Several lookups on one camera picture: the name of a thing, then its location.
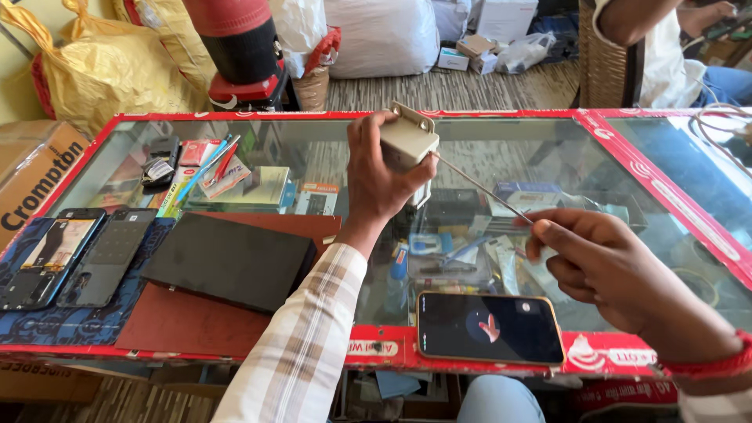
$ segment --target person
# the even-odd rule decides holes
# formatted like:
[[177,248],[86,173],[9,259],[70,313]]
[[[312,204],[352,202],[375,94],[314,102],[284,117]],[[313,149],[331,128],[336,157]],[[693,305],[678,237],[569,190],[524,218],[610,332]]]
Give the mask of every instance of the person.
[[[347,127],[350,215],[300,288],[271,319],[241,365],[214,415],[216,423],[323,422],[341,375],[366,258],[387,221],[436,174],[427,156],[410,172],[389,170],[379,126],[387,111]],[[526,248],[547,261],[559,287],[595,304],[619,330],[640,336],[660,360],[708,363],[747,351],[734,328],[664,266],[617,218],[558,208],[527,215],[535,222]],[[694,380],[675,377],[685,421],[752,421],[752,373]],[[481,376],[468,389],[458,421],[543,421],[519,382]]]
[[645,39],[640,107],[696,108],[716,98],[737,106],[752,104],[752,73],[685,59],[679,43],[682,29],[696,37],[724,17],[735,16],[729,2],[678,10],[682,0],[595,2],[593,28],[603,41],[627,47]]

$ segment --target yellow sack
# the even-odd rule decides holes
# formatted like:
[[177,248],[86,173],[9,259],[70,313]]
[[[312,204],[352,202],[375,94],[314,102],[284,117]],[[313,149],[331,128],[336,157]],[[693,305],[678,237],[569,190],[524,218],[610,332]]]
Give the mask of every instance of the yellow sack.
[[207,96],[180,74],[151,29],[86,12],[88,0],[63,0],[78,14],[72,42],[53,46],[28,10],[0,0],[0,19],[34,38],[59,120],[96,136],[116,113],[205,111]]
[[193,28],[183,0],[113,0],[113,6],[120,20],[133,23],[131,16],[137,14],[142,26],[157,31],[188,81],[200,92],[209,91],[217,67]]

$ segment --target gold phone frame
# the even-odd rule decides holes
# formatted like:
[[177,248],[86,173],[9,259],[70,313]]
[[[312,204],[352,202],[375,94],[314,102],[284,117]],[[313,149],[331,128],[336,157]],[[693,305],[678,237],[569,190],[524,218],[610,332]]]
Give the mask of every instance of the gold phone frame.
[[[529,300],[543,300],[546,302],[546,304],[548,304],[548,307],[551,309],[553,322],[556,325],[556,334],[559,337],[559,346],[562,349],[563,360],[561,363],[545,363],[545,362],[538,362],[538,361],[494,360],[492,358],[474,358],[474,357],[458,357],[454,355],[426,354],[420,347],[420,296],[423,294],[463,295],[463,296],[472,295],[475,297],[501,297],[501,298],[519,298],[519,299],[527,298]],[[546,297],[532,297],[532,296],[527,296],[527,295],[464,294],[464,293],[457,293],[457,292],[422,291],[420,292],[420,294],[417,295],[416,300],[415,300],[415,331],[417,333],[418,353],[428,358],[455,358],[457,360],[486,361],[486,362],[491,362],[491,363],[505,363],[505,364],[531,364],[534,366],[546,366],[546,367],[558,367],[566,363],[566,351],[564,351],[564,342],[562,341],[562,329],[559,326],[559,321],[556,319],[556,313],[553,310],[553,304]]]

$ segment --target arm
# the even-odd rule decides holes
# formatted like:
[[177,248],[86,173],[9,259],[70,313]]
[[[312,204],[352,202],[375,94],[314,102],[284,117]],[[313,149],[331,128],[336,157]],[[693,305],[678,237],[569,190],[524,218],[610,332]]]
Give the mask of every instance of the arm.
[[350,216],[253,347],[222,398],[215,422],[325,421],[339,380],[355,305],[376,239],[415,190],[436,173],[429,157],[404,175],[381,157],[386,112],[347,128]]
[[640,41],[683,0],[596,0],[593,26],[608,39],[628,47]]
[[[540,257],[544,245],[558,251],[546,266],[561,290],[575,300],[595,304],[604,319],[640,336],[660,360],[709,363],[742,351],[734,327],[703,303],[621,220],[571,208],[527,217],[535,222],[526,247],[528,257]],[[752,372],[697,380],[674,377],[674,382],[681,389],[682,412],[692,417],[687,421],[752,421],[752,415],[745,414],[752,412],[752,406],[734,408],[737,403],[752,403]],[[742,414],[747,419],[728,418]]]

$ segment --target red thread bracelet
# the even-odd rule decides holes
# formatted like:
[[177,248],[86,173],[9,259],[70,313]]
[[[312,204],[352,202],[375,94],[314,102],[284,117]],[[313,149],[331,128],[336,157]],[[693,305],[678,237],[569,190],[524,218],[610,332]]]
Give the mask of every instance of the red thread bracelet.
[[736,331],[736,336],[741,339],[743,347],[733,357],[709,363],[672,363],[659,359],[657,364],[673,376],[683,376],[693,380],[741,375],[752,370],[752,335],[739,329]]

